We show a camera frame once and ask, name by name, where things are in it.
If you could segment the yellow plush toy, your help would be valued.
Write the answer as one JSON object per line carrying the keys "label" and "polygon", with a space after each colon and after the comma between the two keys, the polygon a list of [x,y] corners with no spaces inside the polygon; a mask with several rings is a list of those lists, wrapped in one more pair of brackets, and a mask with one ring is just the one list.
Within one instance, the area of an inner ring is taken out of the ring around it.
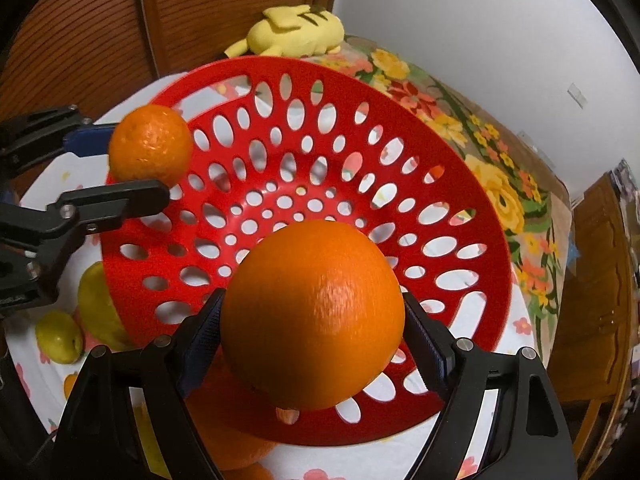
{"label": "yellow plush toy", "polygon": [[224,55],[238,58],[250,52],[304,58],[338,52],[344,37],[342,21],[322,6],[272,6],[262,11],[262,19],[224,50]]}

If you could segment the white wall switch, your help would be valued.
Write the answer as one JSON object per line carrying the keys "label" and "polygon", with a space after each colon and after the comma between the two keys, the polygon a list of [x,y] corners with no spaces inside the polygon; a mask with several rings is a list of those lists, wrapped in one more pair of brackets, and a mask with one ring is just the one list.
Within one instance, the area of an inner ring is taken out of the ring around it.
{"label": "white wall switch", "polygon": [[585,95],[582,93],[582,90],[580,90],[576,84],[574,84],[574,82],[572,82],[570,84],[570,86],[567,89],[567,93],[568,95],[576,102],[576,104],[580,107],[580,108],[585,108],[585,106],[588,103],[587,98],[585,97]]}

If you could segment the large back orange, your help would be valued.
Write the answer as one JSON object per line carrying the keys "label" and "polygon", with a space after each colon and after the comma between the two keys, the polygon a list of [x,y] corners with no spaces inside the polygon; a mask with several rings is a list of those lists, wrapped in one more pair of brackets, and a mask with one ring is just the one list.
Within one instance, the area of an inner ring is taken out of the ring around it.
{"label": "large back orange", "polygon": [[186,396],[186,407],[207,453],[225,479],[272,479],[273,474],[260,461],[277,445],[228,425],[240,414],[231,401],[232,394],[239,391],[224,355],[218,351],[202,384]]}

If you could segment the red perforated plastic basket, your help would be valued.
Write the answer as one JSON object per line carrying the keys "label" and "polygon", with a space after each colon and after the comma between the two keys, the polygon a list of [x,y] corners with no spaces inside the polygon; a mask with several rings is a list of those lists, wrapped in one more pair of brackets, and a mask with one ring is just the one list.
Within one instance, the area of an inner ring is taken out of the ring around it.
{"label": "red perforated plastic basket", "polygon": [[101,238],[136,344],[172,333],[217,288],[224,367],[198,404],[269,440],[345,445],[442,405],[410,392],[408,290],[477,347],[497,347],[511,266],[488,197],[424,122],[355,78],[290,58],[236,58],[155,98],[194,99],[193,153],[160,214]]}

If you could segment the large orange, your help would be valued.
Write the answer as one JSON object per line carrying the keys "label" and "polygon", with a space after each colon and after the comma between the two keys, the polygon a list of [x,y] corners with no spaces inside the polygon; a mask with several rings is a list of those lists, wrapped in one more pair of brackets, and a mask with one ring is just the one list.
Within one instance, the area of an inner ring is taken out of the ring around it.
{"label": "large orange", "polygon": [[278,408],[323,410],[373,382],[399,347],[398,279],[369,237],[306,220],[242,260],[221,308],[224,360]]}
{"label": "large orange", "polygon": [[277,445],[228,425],[240,414],[231,401],[232,394],[239,391],[224,355],[218,351],[202,384],[186,396],[186,407],[207,453],[225,479],[272,479],[273,474],[260,461]]}

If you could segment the wooden sideboard cabinet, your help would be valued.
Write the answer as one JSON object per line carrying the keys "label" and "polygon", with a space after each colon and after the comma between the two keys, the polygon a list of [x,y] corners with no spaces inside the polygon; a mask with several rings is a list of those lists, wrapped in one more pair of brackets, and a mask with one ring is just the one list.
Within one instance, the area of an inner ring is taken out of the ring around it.
{"label": "wooden sideboard cabinet", "polygon": [[630,393],[638,300],[620,192],[609,174],[588,188],[573,220],[579,256],[567,269],[548,372],[578,477],[588,479],[610,452]]}

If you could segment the medium mandarin orange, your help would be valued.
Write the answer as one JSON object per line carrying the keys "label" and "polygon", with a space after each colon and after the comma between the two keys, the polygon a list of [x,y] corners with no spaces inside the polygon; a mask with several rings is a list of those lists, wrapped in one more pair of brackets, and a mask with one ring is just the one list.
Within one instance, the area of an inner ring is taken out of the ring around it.
{"label": "medium mandarin orange", "polygon": [[108,142],[108,166],[116,182],[159,180],[176,185],[190,167],[193,134],[167,106],[146,104],[127,114]]}

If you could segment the small kumquat mandarin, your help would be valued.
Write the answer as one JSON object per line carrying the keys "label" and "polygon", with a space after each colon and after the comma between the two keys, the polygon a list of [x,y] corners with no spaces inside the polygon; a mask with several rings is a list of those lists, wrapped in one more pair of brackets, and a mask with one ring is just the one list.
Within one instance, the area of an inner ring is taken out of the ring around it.
{"label": "small kumquat mandarin", "polygon": [[68,374],[64,380],[63,380],[63,393],[65,396],[65,399],[68,400],[70,398],[70,394],[72,393],[72,390],[74,388],[75,382],[78,378],[78,373],[77,372],[73,372]]}

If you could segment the floral bed blanket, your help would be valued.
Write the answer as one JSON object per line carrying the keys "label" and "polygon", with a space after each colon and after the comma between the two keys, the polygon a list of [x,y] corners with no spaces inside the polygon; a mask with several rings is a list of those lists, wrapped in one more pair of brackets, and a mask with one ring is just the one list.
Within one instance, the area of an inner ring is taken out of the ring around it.
{"label": "floral bed blanket", "polygon": [[506,332],[548,362],[559,327],[572,211],[566,186],[532,148],[478,104],[373,41],[348,37],[311,60],[354,77],[422,120],[464,160],[502,225],[520,291]]}

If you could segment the brown louvered wardrobe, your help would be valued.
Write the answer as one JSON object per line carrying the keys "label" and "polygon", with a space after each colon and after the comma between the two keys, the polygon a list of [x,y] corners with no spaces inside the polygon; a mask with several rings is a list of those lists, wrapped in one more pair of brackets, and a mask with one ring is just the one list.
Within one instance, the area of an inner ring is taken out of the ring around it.
{"label": "brown louvered wardrobe", "polygon": [[1,0],[1,116],[91,118],[163,76],[221,58],[272,6],[334,0]]}

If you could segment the large front orange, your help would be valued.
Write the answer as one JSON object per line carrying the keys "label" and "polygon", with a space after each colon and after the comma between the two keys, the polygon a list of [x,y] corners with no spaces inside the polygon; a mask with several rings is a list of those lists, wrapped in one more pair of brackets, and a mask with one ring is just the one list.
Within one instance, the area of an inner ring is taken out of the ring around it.
{"label": "large front orange", "polygon": [[306,220],[242,260],[221,308],[224,360],[278,408],[323,410],[373,382],[399,347],[398,279],[369,237]]}

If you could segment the yellow-green oval guava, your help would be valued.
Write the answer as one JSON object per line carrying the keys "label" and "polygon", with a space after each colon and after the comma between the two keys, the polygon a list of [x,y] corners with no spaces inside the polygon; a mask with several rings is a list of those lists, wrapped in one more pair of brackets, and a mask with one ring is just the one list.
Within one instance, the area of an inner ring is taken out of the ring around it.
{"label": "yellow-green oval guava", "polygon": [[95,340],[115,351],[134,348],[114,307],[101,261],[89,266],[80,278],[77,291],[77,313],[82,328]]}

